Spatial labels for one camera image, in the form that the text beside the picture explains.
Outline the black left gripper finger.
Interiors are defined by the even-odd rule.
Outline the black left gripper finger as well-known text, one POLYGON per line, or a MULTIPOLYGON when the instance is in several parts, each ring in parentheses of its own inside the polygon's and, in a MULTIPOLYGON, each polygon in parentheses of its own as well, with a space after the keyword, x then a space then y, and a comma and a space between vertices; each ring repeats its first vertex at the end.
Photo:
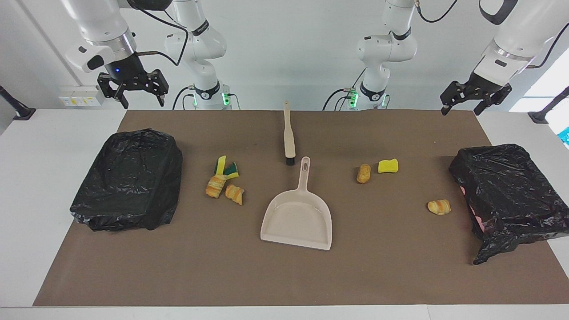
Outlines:
POLYGON ((453 81, 443 91, 440 95, 442 103, 441 113, 443 116, 446 116, 455 105, 463 103, 466 100, 464 95, 464 89, 466 87, 465 84, 453 81))
POLYGON ((512 91, 512 87, 510 84, 505 85, 502 89, 496 91, 493 94, 487 94, 485 97, 477 104, 474 109, 474 113, 476 116, 479 116, 483 111, 487 108, 491 107, 492 105, 500 105, 506 97, 508 97, 509 93, 512 91))

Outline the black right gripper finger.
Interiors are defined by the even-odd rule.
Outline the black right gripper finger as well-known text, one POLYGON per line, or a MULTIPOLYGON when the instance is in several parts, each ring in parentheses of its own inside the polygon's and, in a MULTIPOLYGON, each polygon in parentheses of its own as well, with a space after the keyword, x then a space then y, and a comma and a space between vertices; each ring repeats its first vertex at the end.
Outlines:
POLYGON ((119 82, 116 89, 112 89, 110 85, 112 81, 113 79, 111 75, 107 73, 100 73, 98 75, 98 86, 104 96, 107 99, 114 99, 116 102, 120 103, 124 109, 128 109, 129 103, 126 97, 124 97, 124 91, 127 89, 126 81, 119 82))
POLYGON ((169 84, 160 69, 154 70, 154 95, 161 107, 165 106, 165 95, 169 92, 169 84))

